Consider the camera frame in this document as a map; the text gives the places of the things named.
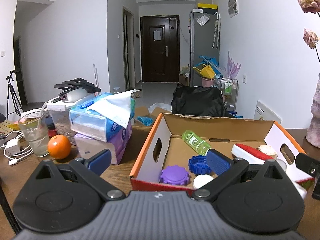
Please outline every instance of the refrigerator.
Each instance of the refrigerator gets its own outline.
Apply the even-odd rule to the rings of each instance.
[[[212,57],[219,62],[219,50],[220,50],[220,42],[218,42],[217,46],[217,38],[214,48],[213,45],[213,37],[215,30],[215,21],[217,19],[217,15],[208,14],[210,16],[210,20],[201,26],[197,22],[197,17],[202,15],[202,13],[193,12],[190,13],[190,72],[189,72],[189,85],[194,87],[202,87],[202,79],[198,73],[193,69],[193,67],[202,61],[199,56],[207,56]]]

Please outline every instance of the white cable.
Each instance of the white cable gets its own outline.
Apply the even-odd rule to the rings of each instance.
[[[23,133],[20,132],[20,131],[12,131],[10,133],[7,134],[10,135],[11,133],[13,132],[18,132],[19,134],[14,138],[14,139],[21,139],[23,138]],[[12,165],[15,165],[17,164],[19,161],[23,160],[24,158],[30,156],[33,154],[33,149],[31,148],[30,145],[28,145],[26,148],[24,148],[22,151],[20,151],[18,154],[15,154],[15,155],[12,155],[12,157],[19,157],[21,156],[20,158],[12,158],[12,157],[9,157],[8,155],[5,154],[5,146],[1,146],[1,148],[4,147],[4,151],[3,151],[3,154],[5,157],[7,157],[8,159],[10,159],[9,161],[9,165],[12,166]]]

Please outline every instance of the purple tissue package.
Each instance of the purple tissue package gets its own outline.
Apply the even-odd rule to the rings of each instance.
[[[82,158],[89,159],[100,151],[109,149],[112,156],[111,164],[119,164],[131,134],[132,127],[129,122],[127,129],[122,128],[108,142],[98,141],[80,133],[76,134],[74,138]]]

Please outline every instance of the black wire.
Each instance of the black wire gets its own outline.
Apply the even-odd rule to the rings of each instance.
[[[316,52],[317,52],[318,60],[319,60],[319,63],[320,63],[320,58],[319,58],[317,47],[316,47]]]
[[[21,231],[21,228],[12,213],[12,210],[9,206],[7,198],[5,197],[5,194],[2,190],[1,183],[0,183],[0,204],[12,230],[16,235],[19,234]]]

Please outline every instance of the ceiling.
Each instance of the ceiling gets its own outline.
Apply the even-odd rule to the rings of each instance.
[[[22,28],[48,6],[48,4],[18,1],[14,18],[14,35],[20,35]]]

